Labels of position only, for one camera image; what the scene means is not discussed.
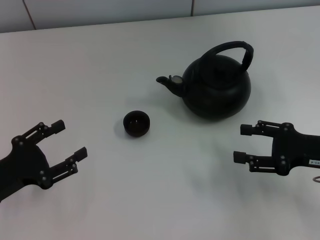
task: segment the black kettle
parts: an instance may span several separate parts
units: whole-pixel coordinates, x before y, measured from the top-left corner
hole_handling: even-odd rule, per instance
[[[234,48],[244,48],[242,64],[231,57],[217,55]],[[180,76],[160,76],[158,83],[181,97],[196,115],[218,120],[238,113],[247,103],[251,84],[247,73],[254,49],[244,41],[223,43],[195,60]]]

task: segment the kettle handle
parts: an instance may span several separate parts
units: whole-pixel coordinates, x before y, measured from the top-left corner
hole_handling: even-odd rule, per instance
[[[230,41],[230,42],[226,42],[221,45],[215,46],[214,48],[211,48],[209,51],[207,51],[204,55],[202,55],[202,57],[200,57],[199,63],[204,61],[204,59],[210,55],[217,55],[222,51],[225,51],[228,49],[236,49],[236,48],[245,49],[242,65],[240,67],[240,71],[245,72],[249,68],[252,62],[252,59],[254,58],[254,48],[250,44],[244,41]]]

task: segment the white wall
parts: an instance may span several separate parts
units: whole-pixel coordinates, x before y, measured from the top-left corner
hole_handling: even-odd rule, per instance
[[[192,0],[25,0],[37,29],[189,17]]]
[[[0,0],[0,33],[33,30],[22,0]]]
[[[194,16],[320,5],[320,0],[195,0]]]
[[[37,29],[188,17],[192,0],[25,0]],[[194,15],[320,5],[320,0],[195,0]],[[0,33],[32,30],[22,0],[0,0]]]

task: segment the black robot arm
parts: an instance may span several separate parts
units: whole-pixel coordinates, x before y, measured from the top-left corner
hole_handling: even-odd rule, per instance
[[[271,156],[233,152],[233,161],[238,164],[248,163],[250,172],[286,176],[298,166],[320,168],[320,136],[301,134],[291,123],[258,121],[254,127],[242,124],[240,134],[273,138]]]
[[[27,185],[38,185],[42,189],[52,187],[58,181],[78,172],[76,162],[85,159],[85,147],[76,151],[65,161],[49,167],[44,153],[37,144],[53,134],[64,130],[65,124],[59,120],[46,126],[43,122],[12,139],[11,153],[0,160],[0,202]]]

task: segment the kettle spout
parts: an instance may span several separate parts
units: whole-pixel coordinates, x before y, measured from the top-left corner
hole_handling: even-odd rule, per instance
[[[186,95],[186,86],[184,80],[180,76],[160,76],[156,79],[156,81],[169,89],[174,95],[177,95],[180,98],[183,98]]]

